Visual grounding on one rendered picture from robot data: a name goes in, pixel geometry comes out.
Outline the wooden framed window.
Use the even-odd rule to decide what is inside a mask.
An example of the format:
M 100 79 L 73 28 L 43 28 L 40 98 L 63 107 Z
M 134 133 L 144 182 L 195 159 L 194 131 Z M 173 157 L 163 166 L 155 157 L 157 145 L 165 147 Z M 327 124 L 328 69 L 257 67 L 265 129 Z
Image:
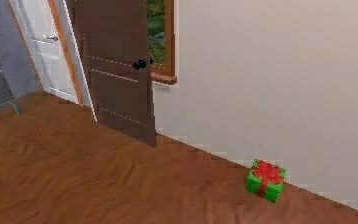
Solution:
M 154 81 L 174 85 L 174 0 L 147 0 L 147 28 L 151 75 Z

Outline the white room door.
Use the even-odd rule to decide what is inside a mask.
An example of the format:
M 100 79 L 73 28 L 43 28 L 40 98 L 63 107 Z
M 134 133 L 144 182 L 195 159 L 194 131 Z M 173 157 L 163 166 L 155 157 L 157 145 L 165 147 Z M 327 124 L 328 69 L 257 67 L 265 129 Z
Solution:
M 51 34 L 58 36 L 48 1 L 15 0 L 15 3 L 44 90 L 77 103 L 77 94 L 59 39 L 54 42 L 47 41 L 43 37 Z

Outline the black round door knob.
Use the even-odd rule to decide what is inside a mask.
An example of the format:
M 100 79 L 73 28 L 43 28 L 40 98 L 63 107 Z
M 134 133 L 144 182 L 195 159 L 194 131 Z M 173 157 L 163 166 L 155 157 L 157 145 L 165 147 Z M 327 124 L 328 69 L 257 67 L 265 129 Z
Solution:
M 140 70 L 140 69 L 145 69 L 147 68 L 149 65 L 154 63 L 154 59 L 152 57 L 149 57 L 147 59 L 144 58 L 140 58 L 136 61 L 133 62 L 132 67 L 135 70 Z

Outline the brown wooden room door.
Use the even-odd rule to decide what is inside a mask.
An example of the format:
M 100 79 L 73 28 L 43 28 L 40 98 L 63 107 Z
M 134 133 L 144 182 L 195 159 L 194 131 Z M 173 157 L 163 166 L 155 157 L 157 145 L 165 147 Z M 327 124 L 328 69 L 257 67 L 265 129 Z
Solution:
M 146 0 L 67 0 L 85 78 L 100 124 L 156 144 Z

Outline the green gift box red bow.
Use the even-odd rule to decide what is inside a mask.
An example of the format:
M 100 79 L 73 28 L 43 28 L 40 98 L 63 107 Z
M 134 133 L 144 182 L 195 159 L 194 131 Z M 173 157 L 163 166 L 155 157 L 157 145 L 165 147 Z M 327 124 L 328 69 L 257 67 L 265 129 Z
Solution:
M 285 169 L 254 159 L 246 178 L 246 190 L 275 203 L 283 190 Z

